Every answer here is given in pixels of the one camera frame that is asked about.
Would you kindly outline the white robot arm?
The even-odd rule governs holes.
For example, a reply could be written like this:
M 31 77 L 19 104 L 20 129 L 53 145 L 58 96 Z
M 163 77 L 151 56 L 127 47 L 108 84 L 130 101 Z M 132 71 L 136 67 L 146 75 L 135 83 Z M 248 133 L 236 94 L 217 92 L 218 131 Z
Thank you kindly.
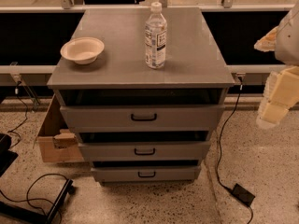
M 299 3 L 277 27 L 259 39 L 254 48 L 263 52 L 274 51 L 275 58 L 286 64 L 280 72 L 270 73 L 258 109 L 257 125 L 270 129 L 279 125 L 299 102 Z

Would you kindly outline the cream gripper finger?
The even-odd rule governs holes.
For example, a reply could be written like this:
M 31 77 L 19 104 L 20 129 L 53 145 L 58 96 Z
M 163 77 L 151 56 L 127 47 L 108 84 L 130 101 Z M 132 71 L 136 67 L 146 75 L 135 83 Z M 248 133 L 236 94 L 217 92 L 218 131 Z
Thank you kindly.
M 254 48 L 258 51 L 269 52 L 274 51 L 276 47 L 276 36 L 278 32 L 278 27 L 274 27 L 261 39 L 259 39 L 255 44 Z

